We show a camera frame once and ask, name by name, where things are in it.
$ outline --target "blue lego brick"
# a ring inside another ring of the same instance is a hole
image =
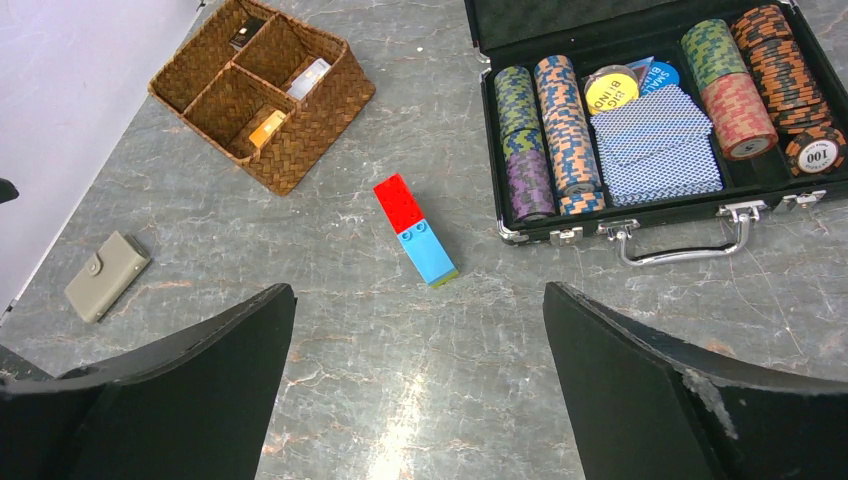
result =
[[[427,220],[399,233],[398,240],[427,285],[438,287],[459,275]]]

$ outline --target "blue poker chip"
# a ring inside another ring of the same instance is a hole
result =
[[[680,85],[680,74],[667,63],[654,62],[639,94],[644,97],[668,85]]]

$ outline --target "poker chip case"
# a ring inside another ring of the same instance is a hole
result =
[[[755,224],[761,211],[801,211],[818,201],[848,196],[848,162],[840,163],[827,173],[797,175],[797,169],[793,170],[790,165],[792,159],[786,153],[797,151],[790,145],[795,135],[781,133],[774,148],[739,161],[725,156],[728,150],[723,153],[722,145],[713,132],[709,142],[723,181],[720,190],[622,206],[613,202],[608,188],[604,186],[597,193],[602,210],[588,210],[588,213],[579,215],[563,215],[560,211],[550,216],[516,218],[510,203],[512,172],[507,171],[495,87],[496,76],[510,67],[523,67],[532,75],[540,61],[560,55],[571,60],[576,77],[585,78],[609,65],[625,65],[654,56],[657,61],[677,69],[680,88],[701,110],[706,111],[699,92],[700,82],[696,81],[695,73],[687,63],[687,52],[681,45],[681,39],[693,26],[705,20],[721,19],[733,25],[751,9],[774,5],[785,16],[794,33],[794,41],[806,60],[806,67],[817,80],[821,96],[830,106],[833,129],[842,132],[848,127],[848,94],[794,1],[465,0],[465,4],[474,46],[480,61],[486,64],[480,84],[498,233],[505,243],[521,245],[551,241],[557,245],[568,245],[587,236],[603,235],[615,242],[617,254],[630,266],[712,258],[741,250],[748,238],[755,234]],[[543,119],[543,108],[538,108],[538,122],[534,119],[533,128],[547,128],[542,127],[548,120],[547,117]],[[772,119],[778,116],[786,115],[775,112]],[[598,138],[594,131],[591,142],[597,151]],[[545,141],[548,158],[551,152],[552,145]],[[555,176],[552,174],[550,179],[552,191],[557,189]],[[603,166],[601,176],[605,176]],[[548,198],[539,199],[539,202],[543,210],[550,206]],[[629,240],[638,234],[640,228],[716,217],[727,217],[735,224],[737,237],[727,245],[691,246],[640,257],[632,255],[632,242]]]

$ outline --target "marble floor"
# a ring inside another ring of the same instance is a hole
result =
[[[542,321],[549,281],[740,360],[848,381],[848,202],[766,215],[722,260],[628,269],[597,237],[508,247],[463,2],[270,3],[349,39],[374,99],[286,197],[149,99],[0,328],[3,346],[55,375],[291,284],[294,339],[262,480],[584,478]],[[801,4],[848,80],[848,6]],[[461,272],[442,288],[422,283],[371,192],[395,172]],[[87,325],[62,290],[114,230],[153,262]],[[640,231],[638,244],[728,232],[694,222]]]

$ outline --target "wicker basket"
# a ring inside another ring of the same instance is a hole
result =
[[[266,20],[236,51],[250,17]],[[330,70],[301,100],[291,82],[318,57]],[[252,0],[227,0],[150,82],[150,93],[278,195],[289,193],[374,95],[348,43]],[[257,148],[250,134],[287,115]]]

